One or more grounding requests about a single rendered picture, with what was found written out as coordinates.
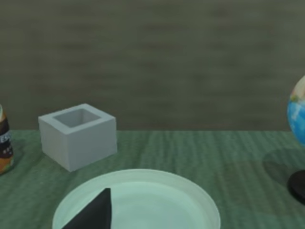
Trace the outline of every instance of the blue globe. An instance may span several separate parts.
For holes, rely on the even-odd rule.
[[[287,117],[295,137],[305,146],[305,76],[296,84],[290,95]]]

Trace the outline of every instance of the brown wall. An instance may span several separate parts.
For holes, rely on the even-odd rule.
[[[14,129],[89,103],[121,130],[286,130],[289,93],[305,73],[304,7],[2,0],[0,103]]]

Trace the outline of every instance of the black globe base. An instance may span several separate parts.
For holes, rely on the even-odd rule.
[[[305,170],[293,173],[287,183],[291,195],[305,205]]]

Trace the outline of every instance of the globe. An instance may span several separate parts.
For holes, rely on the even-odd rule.
[[[287,118],[291,131],[305,146],[305,76],[295,85],[287,107]],[[305,204],[305,170],[293,173],[287,183],[288,190],[299,202]]]

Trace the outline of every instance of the bottle label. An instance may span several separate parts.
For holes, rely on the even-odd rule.
[[[14,153],[10,139],[9,123],[0,105],[0,174],[9,170],[14,164]]]

